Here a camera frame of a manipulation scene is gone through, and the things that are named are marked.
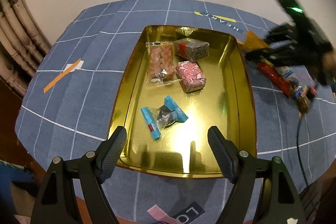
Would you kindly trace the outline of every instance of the pink wrapped candy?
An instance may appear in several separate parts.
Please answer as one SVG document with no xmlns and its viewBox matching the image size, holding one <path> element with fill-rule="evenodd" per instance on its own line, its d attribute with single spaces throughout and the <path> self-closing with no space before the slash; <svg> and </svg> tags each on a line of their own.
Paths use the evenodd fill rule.
<svg viewBox="0 0 336 224">
<path fill-rule="evenodd" d="M 185 93 L 200 90 L 205 86 L 206 78 L 196 63 L 190 61 L 179 62 L 176 70 L 182 79 L 181 86 Z"/>
</svg>

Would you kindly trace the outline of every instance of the bamboo pole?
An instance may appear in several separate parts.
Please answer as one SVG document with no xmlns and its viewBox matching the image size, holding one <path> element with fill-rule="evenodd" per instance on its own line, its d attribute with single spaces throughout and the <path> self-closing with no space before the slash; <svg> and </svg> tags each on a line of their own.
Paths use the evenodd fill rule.
<svg viewBox="0 0 336 224">
<path fill-rule="evenodd" d="M 10 64 L 2 51 L 0 51 L 0 76 L 22 97 L 25 95 L 28 83 L 20 78 L 18 71 Z"/>
<path fill-rule="evenodd" d="M 44 55 L 47 55 L 48 52 L 50 51 L 50 47 L 44 41 L 43 37 L 40 35 L 33 21 L 29 17 L 26 8 L 22 3 L 22 0 L 9 0 L 9 1 L 12 5 L 15 14 L 17 15 L 19 21 L 21 22 L 23 28 L 27 31 L 32 41 L 44 53 Z"/>
<path fill-rule="evenodd" d="M 22 59 L 22 57 L 17 53 L 17 51 L 13 48 L 12 44 L 9 42 L 2 29 L 0 28 L 0 42 L 6 49 L 6 51 L 10 54 L 10 56 L 15 60 L 15 62 L 23 68 L 23 70 L 28 73 L 30 77 L 33 77 L 35 72 L 34 70 Z"/>
<path fill-rule="evenodd" d="M 38 64 L 34 59 L 32 59 L 30 53 L 25 48 L 25 46 L 20 42 L 16 34 L 14 33 L 12 27 L 9 25 L 3 11 L 0 7 L 0 28 L 2 29 L 3 33 L 7 37 L 8 41 L 11 43 L 13 48 L 16 50 L 18 54 L 21 55 L 22 59 L 26 61 L 26 63 L 34 69 L 37 70 Z"/>
<path fill-rule="evenodd" d="M 2 10 L 13 28 L 13 31 L 16 33 L 17 37 L 20 39 L 22 44 L 28 49 L 29 53 L 34 56 L 37 62 L 40 64 L 43 60 L 42 55 L 39 53 L 33 42 L 30 40 L 29 36 L 26 34 L 25 30 L 21 26 L 21 23 L 17 19 L 10 3 L 8 0 L 0 0 Z"/>
</svg>

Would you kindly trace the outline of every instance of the checkered tablecloth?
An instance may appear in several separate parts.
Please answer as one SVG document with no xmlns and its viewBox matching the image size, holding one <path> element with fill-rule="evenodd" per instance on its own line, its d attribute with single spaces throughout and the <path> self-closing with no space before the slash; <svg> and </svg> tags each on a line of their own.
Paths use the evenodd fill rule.
<svg viewBox="0 0 336 224">
<path fill-rule="evenodd" d="M 201 27 L 244 41 L 245 32 L 240 34 L 195 11 L 233 18 L 236 28 L 254 31 L 261 38 L 275 25 L 242 10 L 196 0 L 124 0 L 82 11 L 53 45 L 23 99 L 16 133 L 28 152 L 47 169 L 56 156 L 74 159 L 97 148 L 106 138 L 123 71 L 145 26 Z M 82 67 L 44 94 L 43 88 L 79 58 L 84 61 Z M 256 109 L 258 157 L 280 156 L 300 192 L 304 181 L 295 148 L 297 106 L 251 64 L 247 63 L 247 68 Z M 301 83 L 310 83 L 305 67 L 293 70 Z M 318 94 L 299 139 L 310 183 L 329 167 L 336 153 L 334 98 L 330 88 L 320 87 Z M 259 187 L 257 180 L 246 220 L 253 217 Z M 75 188 L 82 197 L 78 181 Z M 117 167 L 103 188 L 115 214 L 129 220 L 155 223 L 147 212 L 153 205 L 174 216 L 196 202 L 204 213 L 194 223 L 215 223 L 232 185 L 226 179 L 164 178 Z"/>
</svg>

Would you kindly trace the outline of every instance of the yellow tape strip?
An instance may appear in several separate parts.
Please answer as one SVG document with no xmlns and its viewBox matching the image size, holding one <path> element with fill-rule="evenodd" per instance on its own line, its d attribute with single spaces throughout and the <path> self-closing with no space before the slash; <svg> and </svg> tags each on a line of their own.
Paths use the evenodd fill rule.
<svg viewBox="0 0 336 224">
<path fill-rule="evenodd" d="M 195 13 L 195 15 L 203 16 L 200 12 L 194 12 L 194 13 Z M 236 22 L 236 20 L 233 19 L 233 18 L 222 17 L 222 16 L 216 16 L 216 15 L 213 15 L 213 16 L 218 17 L 219 19 L 222 19 L 222 20 L 231 21 L 231 22 Z"/>
<path fill-rule="evenodd" d="M 51 81 L 44 89 L 43 89 L 43 93 L 46 93 L 49 89 L 51 89 L 59 80 L 61 80 L 64 76 L 66 76 L 70 71 L 73 70 L 73 68 L 75 68 L 79 61 L 81 61 L 81 59 L 78 59 L 75 63 L 73 63 L 69 68 L 67 68 L 65 71 L 61 72 L 59 75 L 57 75 L 55 77 L 55 79 L 53 81 Z"/>
</svg>

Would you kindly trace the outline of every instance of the silver bolt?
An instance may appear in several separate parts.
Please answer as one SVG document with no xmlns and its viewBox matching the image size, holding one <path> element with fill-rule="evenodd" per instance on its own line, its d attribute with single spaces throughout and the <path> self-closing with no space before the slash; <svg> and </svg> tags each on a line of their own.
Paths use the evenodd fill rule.
<svg viewBox="0 0 336 224">
<path fill-rule="evenodd" d="M 89 152 L 86 153 L 86 156 L 87 156 L 88 158 L 92 158 L 92 157 L 95 156 L 95 152 L 94 152 L 94 151 L 89 151 Z"/>
<path fill-rule="evenodd" d="M 280 164 L 281 163 L 281 159 L 279 157 L 274 157 L 273 158 L 274 162 Z"/>
<path fill-rule="evenodd" d="M 246 158 L 249 155 L 249 153 L 247 151 L 245 151 L 245 150 L 242 150 L 242 151 L 239 151 L 239 155 L 241 155 L 242 157 Z"/>
<path fill-rule="evenodd" d="M 53 163 L 57 164 L 61 161 L 61 158 L 60 157 L 56 157 L 52 160 Z"/>
</svg>

